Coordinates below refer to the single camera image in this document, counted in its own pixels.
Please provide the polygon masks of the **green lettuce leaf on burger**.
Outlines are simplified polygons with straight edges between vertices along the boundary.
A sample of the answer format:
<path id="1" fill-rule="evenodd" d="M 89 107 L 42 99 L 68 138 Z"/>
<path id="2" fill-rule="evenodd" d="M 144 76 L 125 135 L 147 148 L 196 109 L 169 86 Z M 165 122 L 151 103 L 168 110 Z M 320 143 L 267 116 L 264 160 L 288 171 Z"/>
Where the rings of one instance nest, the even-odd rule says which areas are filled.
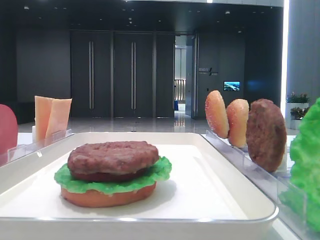
<path id="1" fill-rule="evenodd" d="M 54 180 L 70 193 L 83 194 L 89 190 L 96 190 L 112 195 L 137 191 L 156 182 L 166 181 L 170 178 L 171 171 L 172 163 L 165 156 L 161 156 L 142 176 L 126 182 L 85 182 L 76 180 L 72 177 L 66 164 L 54 174 Z"/>

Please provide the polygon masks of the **red tomato slice standing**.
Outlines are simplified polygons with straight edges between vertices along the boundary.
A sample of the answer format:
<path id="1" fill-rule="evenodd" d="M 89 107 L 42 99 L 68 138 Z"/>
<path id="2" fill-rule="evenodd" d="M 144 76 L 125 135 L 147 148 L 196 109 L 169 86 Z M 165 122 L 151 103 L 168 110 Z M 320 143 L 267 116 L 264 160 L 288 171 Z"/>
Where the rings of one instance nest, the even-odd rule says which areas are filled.
<path id="1" fill-rule="evenodd" d="M 18 123 L 14 112 L 7 105 L 0 105 L 0 154 L 7 153 L 18 143 Z"/>

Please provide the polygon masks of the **wall display screen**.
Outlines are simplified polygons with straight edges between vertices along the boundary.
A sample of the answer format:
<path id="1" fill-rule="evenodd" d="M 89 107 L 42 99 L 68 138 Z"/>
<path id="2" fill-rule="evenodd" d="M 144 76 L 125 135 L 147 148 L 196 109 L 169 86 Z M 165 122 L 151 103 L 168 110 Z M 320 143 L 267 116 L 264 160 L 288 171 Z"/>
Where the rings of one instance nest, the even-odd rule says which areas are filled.
<path id="1" fill-rule="evenodd" d="M 240 91 L 240 82 L 239 81 L 224 81 L 223 82 L 224 91 Z"/>

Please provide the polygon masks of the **orange cheese slice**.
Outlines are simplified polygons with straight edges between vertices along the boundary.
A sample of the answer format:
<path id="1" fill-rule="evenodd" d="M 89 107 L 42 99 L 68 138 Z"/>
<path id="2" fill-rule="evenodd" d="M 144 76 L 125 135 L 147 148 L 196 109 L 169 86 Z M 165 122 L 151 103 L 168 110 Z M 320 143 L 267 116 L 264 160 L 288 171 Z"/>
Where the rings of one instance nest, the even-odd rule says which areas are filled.
<path id="1" fill-rule="evenodd" d="M 49 138 L 53 134 L 66 131 L 69 121 L 72 99 L 54 99 L 51 104 L 51 111 L 45 137 Z"/>
<path id="2" fill-rule="evenodd" d="M 46 137 L 49 124 L 53 98 L 44 96 L 35 96 L 35 134 L 36 141 L 39 142 Z"/>

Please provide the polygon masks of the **far bun slice standing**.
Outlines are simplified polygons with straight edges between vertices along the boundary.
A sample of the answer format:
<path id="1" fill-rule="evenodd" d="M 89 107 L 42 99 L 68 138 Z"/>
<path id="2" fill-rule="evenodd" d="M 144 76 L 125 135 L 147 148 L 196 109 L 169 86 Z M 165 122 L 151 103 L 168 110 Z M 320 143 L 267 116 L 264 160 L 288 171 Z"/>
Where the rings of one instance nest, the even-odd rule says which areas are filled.
<path id="1" fill-rule="evenodd" d="M 206 97 L 205 115 L 210 129 L 220 138 L 226 139 L 230 128 L 225 102 L 218 90 L 211 91 Z"/>

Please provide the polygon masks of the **clear acrylic right rail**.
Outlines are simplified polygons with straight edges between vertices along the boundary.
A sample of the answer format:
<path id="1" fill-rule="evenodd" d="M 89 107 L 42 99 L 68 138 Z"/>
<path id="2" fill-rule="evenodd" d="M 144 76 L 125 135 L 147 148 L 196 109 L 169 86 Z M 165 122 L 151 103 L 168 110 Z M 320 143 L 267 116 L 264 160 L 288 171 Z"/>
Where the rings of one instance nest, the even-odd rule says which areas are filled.
<path id="1" fill-rule="evenodd" d="M 320 238 L 320 233 L 314 231 L 308 222 L 311 202 L 304 191 L 290 182 L 288 163 L 275 173 L 268 173 L 250 160 L 246 147 L 232 147 L 211 130 L 206 131 L 205 138 L 279 207 L 278 219 L 273 222 L 267 240 Z"/>

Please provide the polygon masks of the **bun slice standing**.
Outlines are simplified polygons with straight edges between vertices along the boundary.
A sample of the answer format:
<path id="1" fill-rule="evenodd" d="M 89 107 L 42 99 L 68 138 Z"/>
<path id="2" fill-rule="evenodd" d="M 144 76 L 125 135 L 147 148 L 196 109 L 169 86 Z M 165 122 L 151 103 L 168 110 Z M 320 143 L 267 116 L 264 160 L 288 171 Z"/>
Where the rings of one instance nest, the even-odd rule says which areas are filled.
<path id="1" fill-rule="evenodd" d="M 228 141 L 232 146 L 242 148 L 246 145 L 249 104 L 245 99 L 235 99 L 226 108 L 229 132 Z"/>
<path id="2" fill-rule="evenodd" d="M 206 97 L 205 115 L 210 129 L 220 138 L 226 139 L 230 128 L 225 102 L 218 90 L 211 91 Z"/>

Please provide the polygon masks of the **near bun slice standing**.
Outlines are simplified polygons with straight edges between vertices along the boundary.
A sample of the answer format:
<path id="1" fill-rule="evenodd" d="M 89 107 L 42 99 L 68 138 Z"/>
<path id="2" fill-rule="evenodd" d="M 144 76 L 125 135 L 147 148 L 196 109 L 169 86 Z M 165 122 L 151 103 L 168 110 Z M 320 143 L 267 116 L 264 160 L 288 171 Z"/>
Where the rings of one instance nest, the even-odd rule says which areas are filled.
<path id="1" fill-rule="evenodd" d="M 229 132 L 228 141 L 232 146 L 242 148 L 246 145 L 249 104 L 245 99 L 235 99 L 226 108 Z"/>

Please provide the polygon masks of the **white rectangular tray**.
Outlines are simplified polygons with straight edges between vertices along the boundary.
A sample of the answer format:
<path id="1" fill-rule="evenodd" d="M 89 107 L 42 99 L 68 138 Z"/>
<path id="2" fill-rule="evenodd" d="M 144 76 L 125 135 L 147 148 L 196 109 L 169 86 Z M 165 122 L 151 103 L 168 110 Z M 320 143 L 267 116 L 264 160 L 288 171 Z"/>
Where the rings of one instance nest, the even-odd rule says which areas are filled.
<path id="1" fill-rule="evenodd" d="M 172 163 L 147 199 L 83 208 L 61 198 L 55 172 L 86 143 L 147 141 Z M 3 240 L 263 240 L 278 207 L 196 133 L 73 134 L 0 169 Z"/>

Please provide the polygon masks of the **dark double doors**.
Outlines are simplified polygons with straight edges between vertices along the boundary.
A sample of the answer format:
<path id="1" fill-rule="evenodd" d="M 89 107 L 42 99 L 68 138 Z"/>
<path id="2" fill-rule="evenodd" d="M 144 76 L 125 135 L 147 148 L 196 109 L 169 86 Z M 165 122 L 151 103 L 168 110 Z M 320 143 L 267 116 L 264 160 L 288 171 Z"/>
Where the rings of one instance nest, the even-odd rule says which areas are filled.
<path id="1" fill-rule="evenodd" d="M 175 35 L 72 31 L 73 117 L 174 115 Z"/>

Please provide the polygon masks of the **orange cheese slice rear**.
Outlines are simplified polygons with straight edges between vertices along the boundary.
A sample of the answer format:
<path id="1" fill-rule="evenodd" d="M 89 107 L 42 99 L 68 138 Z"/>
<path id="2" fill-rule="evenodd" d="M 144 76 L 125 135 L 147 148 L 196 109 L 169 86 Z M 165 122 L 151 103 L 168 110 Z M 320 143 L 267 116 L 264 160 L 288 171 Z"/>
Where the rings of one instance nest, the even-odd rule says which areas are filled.
<path id="1" fill-rule="evenodd" d="M 53 98 L 44 96 L 35 96 L 35 134 L 36 141 L 39 142 L 46 137 L 49 124 Z"/>

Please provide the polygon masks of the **brown meat patty standing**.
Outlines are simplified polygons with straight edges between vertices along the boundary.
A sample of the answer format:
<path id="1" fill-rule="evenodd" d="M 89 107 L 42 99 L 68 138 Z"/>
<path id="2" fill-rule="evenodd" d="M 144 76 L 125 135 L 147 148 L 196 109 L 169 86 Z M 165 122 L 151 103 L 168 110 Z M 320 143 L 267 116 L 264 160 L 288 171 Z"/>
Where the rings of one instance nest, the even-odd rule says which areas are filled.
<path id="1" fill-rule="evenodd" d="M 272 173 L 282 163 L 286 142 L 287 131 L 281 109 L 264 98 L 252 102 L 246 127 L 250 159 Z"/>

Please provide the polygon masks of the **clear acrylic rail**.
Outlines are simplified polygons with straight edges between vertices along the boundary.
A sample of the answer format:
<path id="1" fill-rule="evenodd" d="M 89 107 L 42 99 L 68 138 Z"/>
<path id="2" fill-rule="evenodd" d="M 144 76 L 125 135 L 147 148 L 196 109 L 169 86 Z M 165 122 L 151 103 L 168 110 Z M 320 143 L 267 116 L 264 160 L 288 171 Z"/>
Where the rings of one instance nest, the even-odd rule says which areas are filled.
<path id="1" fill-rule="evenodd" d="M 51 137 L 45 138 L 39 142 L 33 142 L 31 144 L 20 144 L 14 148 L 9 149 L 6 153 L 0 155 L 0 166 L 4 166 L 10 162 L 13 162 L 19 158 L 22 158 L 28 154 L 38 152 L 44 147 L 50 146 L 66 137 L 72 135 L 72 129 L 65 131 L 59 131 L 54 133 Z"/>
<path id="2" fill-rule="evenodd" d="M 278 219 L 273 222 L 267 240 L 320 238 L 320 233 L 314 231 L 308 222 L 311 202 L 304 191 L 290 182 L 288 163 L 275 173 L 268 173 L 250 160 L 246 147 L 232 147 L 211 130 L 206 131 L 205 138 L 279 207 Z"/>

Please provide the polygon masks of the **brown meat patty on burger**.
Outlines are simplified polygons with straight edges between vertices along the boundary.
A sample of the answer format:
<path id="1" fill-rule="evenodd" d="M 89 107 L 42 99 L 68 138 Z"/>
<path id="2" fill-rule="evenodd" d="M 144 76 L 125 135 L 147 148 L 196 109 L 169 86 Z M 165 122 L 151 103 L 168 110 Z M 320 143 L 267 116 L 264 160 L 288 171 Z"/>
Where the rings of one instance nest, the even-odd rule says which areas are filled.
<path id="1" fill-rule="evenodd" d="M 146 141 L 86 143 L 72 150 L 67 166 L 78 174 L 130 174 L 159 160 L 157 147 Z"/>

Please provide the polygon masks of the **clear acrylic left rail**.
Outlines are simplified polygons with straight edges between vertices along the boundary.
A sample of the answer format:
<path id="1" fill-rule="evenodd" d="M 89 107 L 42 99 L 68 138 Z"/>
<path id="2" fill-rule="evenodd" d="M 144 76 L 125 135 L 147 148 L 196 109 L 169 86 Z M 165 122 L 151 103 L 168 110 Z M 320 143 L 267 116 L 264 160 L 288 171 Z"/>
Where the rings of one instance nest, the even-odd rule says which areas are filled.
<path id="1" fill-rule="evenodd" d="M 72 135 L 72 129 L 65 131 L 59 131 L 54 133 L 51 137 L 45 138 L 39 142 L 33 142 L 31 144 L 20 144 L 14 148 L 9 149 L 6 153 L 0 155 L 0 166 L 4 166 L 10 162 L 13 162 L 19 158 L 22 158 L 28 154 L 38 152 L 44 147 L 50 146 L 66 137 Z"/>

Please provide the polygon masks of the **potted plants white planter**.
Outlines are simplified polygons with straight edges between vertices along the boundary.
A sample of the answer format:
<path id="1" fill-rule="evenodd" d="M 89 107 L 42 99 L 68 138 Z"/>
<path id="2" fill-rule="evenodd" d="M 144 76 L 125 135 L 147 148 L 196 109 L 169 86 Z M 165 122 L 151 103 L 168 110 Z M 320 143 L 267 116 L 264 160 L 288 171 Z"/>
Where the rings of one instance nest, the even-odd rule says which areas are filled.
<path id="1" fill-rule="evenodd" d="M 286 98 L 285 125 L 289 129 L 298 129 L 300 121 L 309 110 L 309 97 L 306 93 L 292 92 Z"/>

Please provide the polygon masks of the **orange cheese slice front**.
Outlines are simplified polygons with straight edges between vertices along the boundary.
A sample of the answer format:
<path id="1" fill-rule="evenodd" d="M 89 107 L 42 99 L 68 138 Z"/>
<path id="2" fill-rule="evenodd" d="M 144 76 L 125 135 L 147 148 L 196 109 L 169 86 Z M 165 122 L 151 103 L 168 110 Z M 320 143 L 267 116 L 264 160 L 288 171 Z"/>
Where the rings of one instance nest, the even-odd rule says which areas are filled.
<path id="1" fill-rule="evenodd" d="M 51 104 L 51 111 L 45 137 L 49 138 L 53 134 L 66 131 L 69 121 L 72 99 L 54 99 Z"/>

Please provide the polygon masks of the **bottom bun slice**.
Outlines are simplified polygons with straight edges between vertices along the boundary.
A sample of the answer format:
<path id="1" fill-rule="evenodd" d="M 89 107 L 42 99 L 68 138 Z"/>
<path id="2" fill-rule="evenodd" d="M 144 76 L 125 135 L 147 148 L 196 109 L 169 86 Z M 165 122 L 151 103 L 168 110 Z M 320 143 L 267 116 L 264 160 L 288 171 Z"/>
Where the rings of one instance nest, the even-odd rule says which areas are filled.
<path id="1" fill-rule="evenodd" d="M 85 208 L 108 208 L 128 205 L 148 198 L 155 190 L 157 183 L 129 192 L 105 194 L 97 190 L 85 193 L 73 193 L 61 187 L 61 196 L 73 205 Z"/>

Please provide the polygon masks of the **green lettuce leaf standing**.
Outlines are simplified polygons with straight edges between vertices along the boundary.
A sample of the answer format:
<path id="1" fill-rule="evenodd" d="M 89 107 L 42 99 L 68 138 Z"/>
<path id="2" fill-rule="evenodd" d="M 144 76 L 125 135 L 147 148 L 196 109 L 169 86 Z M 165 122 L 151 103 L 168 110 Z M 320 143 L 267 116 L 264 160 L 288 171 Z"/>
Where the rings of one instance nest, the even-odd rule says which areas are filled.
<path id="1" fill-rule="evenodd" d="M 290 159 L 294 161 L 288 189 L 279 196 L 282 203 L 298 215 L 306 216 L 308 226 L 320 231 L 320 100 L 309 108 L 291 141 Z"/>

